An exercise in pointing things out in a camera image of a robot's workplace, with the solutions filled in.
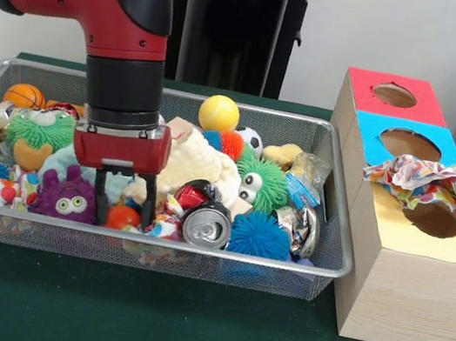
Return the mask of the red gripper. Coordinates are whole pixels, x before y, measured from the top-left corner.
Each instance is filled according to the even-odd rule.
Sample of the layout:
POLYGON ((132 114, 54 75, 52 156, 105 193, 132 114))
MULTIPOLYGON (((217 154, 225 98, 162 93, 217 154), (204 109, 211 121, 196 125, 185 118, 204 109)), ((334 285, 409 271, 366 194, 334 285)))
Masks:
POLYGON ((146 196, 141 210, 141 230, 154 222, 157 207, 157 177, 165 168, 171 150, 171 130, 159 125, 152 130, 120 130, 99 127, 80 118, 74 130, 73 146, 77 161, 98 169, 95 176, 97 224, 106 223, 108 197, 107 170, 145 175, 146 196))

